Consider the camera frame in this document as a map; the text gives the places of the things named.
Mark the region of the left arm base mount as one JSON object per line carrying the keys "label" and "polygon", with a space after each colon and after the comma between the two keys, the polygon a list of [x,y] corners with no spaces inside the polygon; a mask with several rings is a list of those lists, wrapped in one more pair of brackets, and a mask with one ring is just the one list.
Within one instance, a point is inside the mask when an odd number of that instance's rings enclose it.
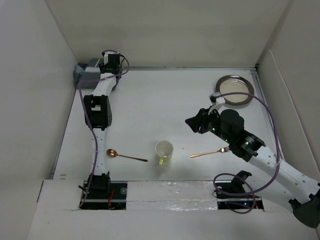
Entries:
{"label": "left arm base mount", "polygon": [[91,184],[85,181],[81,189],[80,209],[82,210],[125,210],[128,183],[111,181],[110,175],[94,175]]}

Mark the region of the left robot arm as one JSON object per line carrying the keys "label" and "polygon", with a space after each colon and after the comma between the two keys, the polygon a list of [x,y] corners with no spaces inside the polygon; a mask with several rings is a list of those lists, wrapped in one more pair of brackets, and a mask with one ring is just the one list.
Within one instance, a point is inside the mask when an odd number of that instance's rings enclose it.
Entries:
{"label": "left robot arm", "polygon": [[83,97],[85,123],[89,127],[93,140],[92,173],[84,188],[88,193],[95,192],[100,198],[111,194],[110,177],[106,167],[106,135],[112,124],[112,111],[109,95],[115,90],[122,75],[120,53],[104,51],[103,63],[98,65],[100,80],[90,95]]}

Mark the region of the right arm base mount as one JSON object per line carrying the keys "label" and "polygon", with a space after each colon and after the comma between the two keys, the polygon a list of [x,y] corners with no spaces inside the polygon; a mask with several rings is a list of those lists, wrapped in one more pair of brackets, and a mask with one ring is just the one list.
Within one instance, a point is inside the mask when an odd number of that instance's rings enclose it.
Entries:
{"label": "right arm base mount", "polygon": [[252,174],[241,170],[236,175],[227,174],[232,177],[230,180],[219,180],[219,174],[213,179],[215,190],[212,196],[217,199],[218,210],[231,210],[238,214],[247,214],[252,210],[263,210],[262,198],[256,195],[248,194],[252,189],[246,184],[246,180]]}

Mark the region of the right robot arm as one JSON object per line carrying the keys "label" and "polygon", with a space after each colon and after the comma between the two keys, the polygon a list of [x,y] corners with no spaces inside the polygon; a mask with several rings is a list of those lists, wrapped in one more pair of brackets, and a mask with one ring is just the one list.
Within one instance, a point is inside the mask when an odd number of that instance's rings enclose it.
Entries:
{"label": "right robot arm", "polygon": [[185,123],[194,133],[211,132],[227,142],[234,155],[259,168],[291,193],[286,202],[301,223],[313,229],[319,226],[320,183],[287,162],[277,160],[275,153],[260,138],[245,130],[245,121],[237,111],[202,108]]}

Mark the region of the grey cloth placemat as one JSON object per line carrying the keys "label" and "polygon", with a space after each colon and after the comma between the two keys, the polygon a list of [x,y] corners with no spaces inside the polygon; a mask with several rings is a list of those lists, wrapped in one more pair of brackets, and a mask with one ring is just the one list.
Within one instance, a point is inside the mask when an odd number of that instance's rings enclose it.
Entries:
{"label": "grey cloth placemat", "polygon": [[99,64],[103,59],[93,58],[88,64],[78,63],[73,72],[73,81],[78,91],[92,90],[94,96],[108,95],[117,86],[121,73],[100,73]]}

